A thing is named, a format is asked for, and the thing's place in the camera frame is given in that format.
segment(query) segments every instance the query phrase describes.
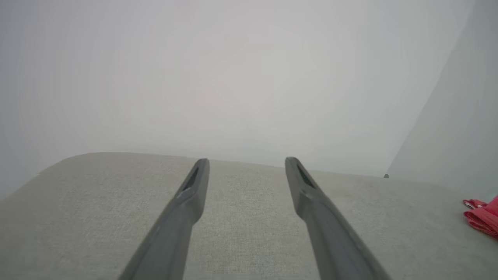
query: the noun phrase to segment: textured gray surface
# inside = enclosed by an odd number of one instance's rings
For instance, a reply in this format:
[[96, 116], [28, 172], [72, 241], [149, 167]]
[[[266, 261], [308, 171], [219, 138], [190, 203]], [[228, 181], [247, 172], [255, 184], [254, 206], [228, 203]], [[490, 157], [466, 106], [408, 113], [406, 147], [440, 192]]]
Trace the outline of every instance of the textured gray surface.
[[[117, 278], [195, 160], [93, 153], [44, 170], [0, 203], [0, 279]], [[459, 193], [310, 173], [393, 279], [498, 274], [498, 242], [466, 224]], [[318, 279], [283, 168], [211, 161], [185, 279]]]

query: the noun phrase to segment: red towel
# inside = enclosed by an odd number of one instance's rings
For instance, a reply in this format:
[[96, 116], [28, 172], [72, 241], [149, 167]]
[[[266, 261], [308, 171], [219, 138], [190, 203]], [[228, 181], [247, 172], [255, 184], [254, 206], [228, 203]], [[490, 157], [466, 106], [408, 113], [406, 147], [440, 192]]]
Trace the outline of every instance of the red towel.
[[464, 204], [467, 207], [470, 204], [475, 208], [464, 213], [469, 224], [473, 228], [498, 239], [498, 196], [488, 204], [477, 199], [464, 200]]

